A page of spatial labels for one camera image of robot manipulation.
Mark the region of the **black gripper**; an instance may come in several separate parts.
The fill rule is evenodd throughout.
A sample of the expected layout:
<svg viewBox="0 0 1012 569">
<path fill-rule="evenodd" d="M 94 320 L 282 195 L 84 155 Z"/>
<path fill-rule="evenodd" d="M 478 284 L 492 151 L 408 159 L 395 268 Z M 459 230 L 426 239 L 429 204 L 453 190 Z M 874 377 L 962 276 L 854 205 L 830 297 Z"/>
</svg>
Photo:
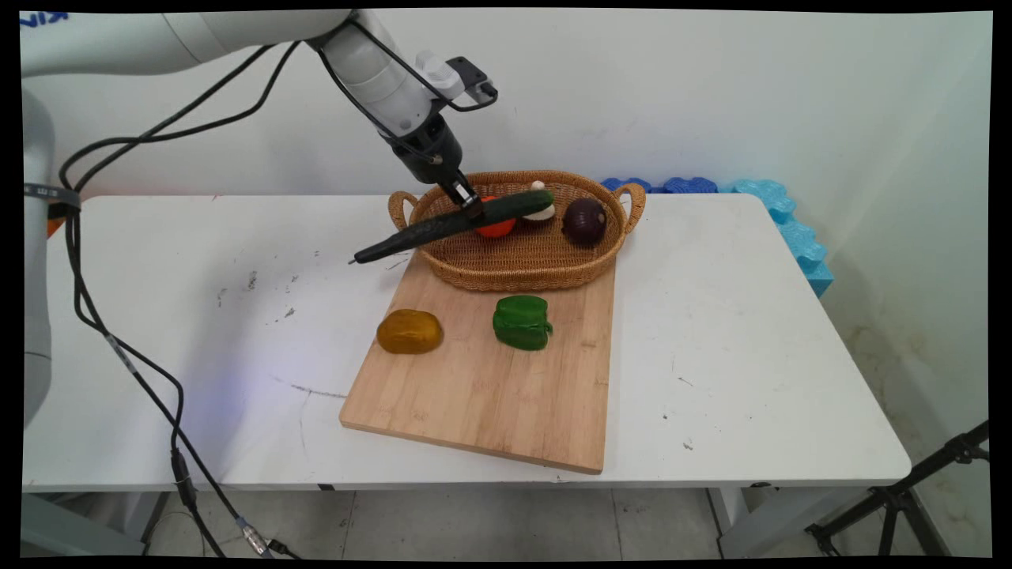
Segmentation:
<svg viewBox="0 0 1012 569">
<path fill-rule="evenodd" d="M 469 219 L 483 217 L 483 199 L 460 170 L 463 149 L 441 113 L 432 113 L 412 133 L 391 139 L 391 150 L 419 183 L 440 187 Z"/>
</svg>

